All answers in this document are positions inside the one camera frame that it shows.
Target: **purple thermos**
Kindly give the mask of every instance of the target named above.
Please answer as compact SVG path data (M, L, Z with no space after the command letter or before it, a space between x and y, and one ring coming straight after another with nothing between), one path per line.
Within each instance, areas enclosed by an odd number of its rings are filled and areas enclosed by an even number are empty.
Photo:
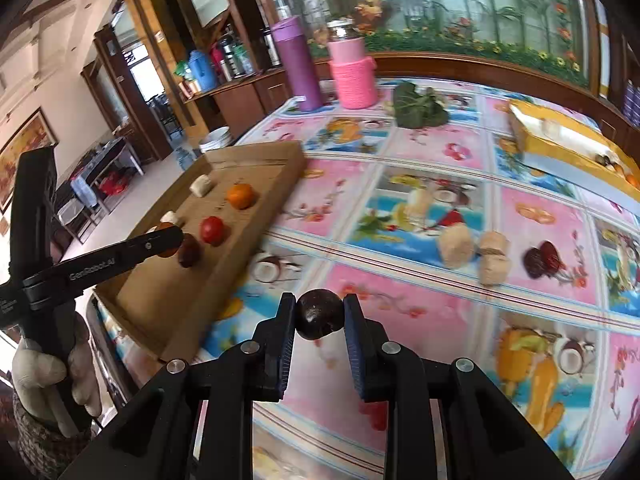
M299 16L287 18L271 27L282 65L287 70L287 77L293 94L303 97L298 107L303 112L316 110L324 104L320 91L318 76L306 44Z

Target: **gloved hand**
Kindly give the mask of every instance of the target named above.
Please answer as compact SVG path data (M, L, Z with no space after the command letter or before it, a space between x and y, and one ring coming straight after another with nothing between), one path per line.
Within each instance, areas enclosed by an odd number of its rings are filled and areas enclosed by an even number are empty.
M77 312L75 331L76 346L68 357L73 381L72 395L78 404L86 408L89 415L99 416L102 413L102 404L89 346L89 329ZM30 348L37 348L37 344L22 339L12 365L12 378L20 402L35 418L57 426L62 435L74 436L74 429L56 417L44 391L44 388L53 386L65 378L65 364L57 357Z

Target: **table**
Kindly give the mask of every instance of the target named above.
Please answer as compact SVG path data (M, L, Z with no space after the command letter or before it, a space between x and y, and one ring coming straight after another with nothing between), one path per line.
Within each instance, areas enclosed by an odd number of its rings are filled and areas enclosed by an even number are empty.
M198 358L216 358L250 338L285 291L354 292L366 317L421 357L473 359L576 478L595 478L640 416L639 219L524 166L508 99L597 125L523 94L417 79L446 102L450 122L403 130L389 113L398 81L379 80L380 101L357 111L341 108L332 83L323 82L324 107L303 113L290 100L239 141L300 140L309 166ZM434 197L420 226L404 212L417 186ZM497 230L510 239L513 269L504 285L480 286L476 261L442 267L435 240L452 214L476 238ZM564 268L533 280L522 255L545 240ZM102 316L124 363L144 383L159 365L105 310ZM537 412L528 409L540 403ZM255 405L255 473L381 478L385 430L385 406L364 405L353 388L342 332L315 343L296 336L284 400ZM436 440L442 472L437 432Z
M89 163L84 168L82 168L82 170L78 174L76 174L75 177L73 177L71 181L71 187L74 188L76 194L82 196L82 192L80 191L82 184L93 187L95 182L104 175L104 173L111 167L111 164L118 160L120 155L125 155L140 175L145 174L131 145L121 137L113 139L110 140L104 146L102 151L95 155L94 158L92 158L92 160L90 160ZM95 193L95 198L105 214L110 214L110 209L100 198L99 193Z

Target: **picture frame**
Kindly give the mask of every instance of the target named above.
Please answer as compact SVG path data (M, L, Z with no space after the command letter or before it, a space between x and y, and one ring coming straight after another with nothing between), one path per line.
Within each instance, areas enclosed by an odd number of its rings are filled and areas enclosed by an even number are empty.
M6 212L14 196L15 173L20 155L44 146L57 145L58 138L39 107L0 149L0 213Z

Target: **dark purple fruit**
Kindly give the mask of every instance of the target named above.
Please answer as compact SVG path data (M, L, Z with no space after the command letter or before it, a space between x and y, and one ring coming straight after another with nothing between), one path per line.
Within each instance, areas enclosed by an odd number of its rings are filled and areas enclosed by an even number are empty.
M193 235L184 234L182 244L178 249L178 263L186 269L193 267L200 259L202 251L200 244Z
M537 247L530 248L522 258L524 270L534 280L546 273L546 266L542 259L542 252Z
M298 298L294 318L301 337L320 339L344 326L342 300L330 290L315 288Z
M562 265L555 245L548 240L542 242L540 244L540 253L542 254L542 261L545 264L546 273L549 276L555 275L555 273L560 270L560 265Z

